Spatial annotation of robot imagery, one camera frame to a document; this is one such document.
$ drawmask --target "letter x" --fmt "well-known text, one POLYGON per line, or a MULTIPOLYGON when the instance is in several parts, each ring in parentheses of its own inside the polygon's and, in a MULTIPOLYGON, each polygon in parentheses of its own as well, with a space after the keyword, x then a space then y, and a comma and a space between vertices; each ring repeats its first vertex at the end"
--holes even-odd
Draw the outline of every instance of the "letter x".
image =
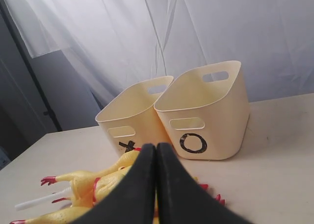
POLYGON ((129 152, 131 150, 134 150, 134 145, 135 145, 135 142, 133 141, 129 141, 128 144, 124 144, 122 142, 119 142, 119 145, 126 148, 126 152, 129 152))

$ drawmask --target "cream plastic bin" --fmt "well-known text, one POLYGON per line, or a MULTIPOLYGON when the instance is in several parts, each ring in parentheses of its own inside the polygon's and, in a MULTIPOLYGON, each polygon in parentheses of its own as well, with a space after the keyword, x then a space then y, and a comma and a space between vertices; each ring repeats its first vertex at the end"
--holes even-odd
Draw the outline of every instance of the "cream plastic bin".
POLYGON ((182 74, 156 101, 155 110, 179 156, 233 156, 250 114, 241 63, 220 62, 182 74))
POLYGON ((144 143, 171 142, 154 110, 154 103, 172 81, 172 76, 163 76, 137 83, 96 116, 97 123, 119 154, 142 147, 144 143))

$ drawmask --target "white curtain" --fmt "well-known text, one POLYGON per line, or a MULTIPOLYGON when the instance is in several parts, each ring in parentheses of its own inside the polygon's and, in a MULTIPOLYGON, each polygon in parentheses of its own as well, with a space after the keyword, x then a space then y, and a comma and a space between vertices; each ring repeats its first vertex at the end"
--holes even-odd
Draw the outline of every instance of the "white curtain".
POLYGON ((103 104, 131 84, 242 62, 250 101, 314 92, 313 0, 6 0, 31 56, 62 50, 103 104))

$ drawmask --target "bin rim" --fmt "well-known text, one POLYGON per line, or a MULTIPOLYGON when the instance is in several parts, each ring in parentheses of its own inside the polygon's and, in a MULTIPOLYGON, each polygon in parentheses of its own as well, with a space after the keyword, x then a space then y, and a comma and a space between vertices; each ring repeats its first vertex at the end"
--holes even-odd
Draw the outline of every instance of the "bin rim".
MULTIPOLYGON (((238 61, 238 60, 221 61, 221 62, 217 62, 217 63, 208 64, 208 65, 205 65, 205 66, 210 66, 210 65, 214 65, 214 64, 220 64, 220 63, 228 63, 228 62, 237 63, 237 64, 239 65, 239 67, 240 67, 238 73, 240 72, 242 63, 241 63, 240 61, 238 61)), ((205 67, 205 66, 200 66, 200 67, 193 68, 192 70, 188 70, 188 71, 184 72, 183 74, 179 75, 179 77, 178 77, 177 79, 179 79, 181 76, 187 74, 187 73, 190 72, 190 71, 193 71, 193 70, 196 70, 196 69, 200 69, 200 68, 203 68, 203 67, 205 67)), ((173 82, 169 85, 168 88, 171 88, 171 85, 174 84, 174 83, 176 82, 176 80, 173 81, 173 82)), ((233 86, 233 84, 235 83, 235 81, 236 81, 236 78, 233 80, 231 86, 233 86)), ((217 100, 215 100, 215 101, 213 101, 213 102, 211 102, 211 103, 209 103, 209 104, 205 104, 205 105, 201 105, 201 106, 196 106, 196 107, 190 107, 190 108, 172 109, 172 110, 158 110, 158 109, 156 108, 156 103, 157 103, 157 101, 159 100, 159 98, 162 96, 162 95, 160 95, 160 97, 159 97, 159 98, 155 101, 155 103, 154 103, 154 109, 155 109, 155 111, 157 111, 157 112, 177 112, 177 111, 186 111, 186 110, 200 109, 200 108, 203 108, 203 107, 205 107, 205 106, 214 105, 214 104, 216 104, 217 102, 221 101, 223 98, 225 98, 225 97, 229 94, 230 90, 231 90, 231 88, 229 88, 229 90, 226 92, 226 94, 225 94, 224 96, 222 96, 221 98, 219 98, 219 99, 217 99, 217 100)))
POLYGON ((173 82, 173 79, 174 77, 172 75, 165 75, 165 76, 160 76, 160 77, 156 77, 156 78, 151 78, 151 79, 147 79, 147 80, 144 80, 144 81, 140 81, 138 83, 135 83, 135 84, 132 84, 130 87, 126 88, 125 90, 123 90, 118 96, 116 96, 111 102, 109 102, 108 105, 106 105, 96 116, 95 116, 95 121, 98 122, 98 123, 104 123, 104 122, 111 122, 111 121, 118 121, 118 120, 125 120, 125 119, 129 119, 131 117, 134 117, 134 116, 137 116, 139 114, 142 114, 144 113, 145 111, 149 110, 152 106, 154 106, 155 102, 162 96, 162 94, 166 91, 163 91, 161 92, 160 96, 151 104, 149 105, 146 109, 134 114, 134 115, 131 115, 131 116, 127 116, 127 117, 122 117, 122 118, 117 118, 117 119, 112 119, 112 120, 98 120, 97 118, 99 117, 99 115, 111 104, 113 103, 114 101, 116 101, 116 99, 118 99, 119 96, 121 96, 125 91, 127 91, 128 89, 132 88, 133 86, 137 85, 137 84, 140 84, 140 83, 143 83, 143 82, 148 82, 148 81, 151 81, 153 79, 159 79, 159 78, 171 78, 171 82, 170 84, 167 86, 167 88, 172 84, 173 82))

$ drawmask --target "white table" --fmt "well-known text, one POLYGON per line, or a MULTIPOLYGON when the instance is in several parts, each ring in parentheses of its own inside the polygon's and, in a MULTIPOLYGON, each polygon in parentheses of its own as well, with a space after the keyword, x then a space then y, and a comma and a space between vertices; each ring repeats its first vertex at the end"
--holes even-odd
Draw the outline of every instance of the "white table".
MULTIPOLYGON (((47 134, 0 171, 1 223, 37 217, 64 203, 16 212, 14 205, 60 191, 40 179, 97 171, 118 158, 99 127, 47 134)), ((241 151, 225 161, 182 159, 227 206, 257 224, 314 223, 314 94, 255 102, 241 151)))

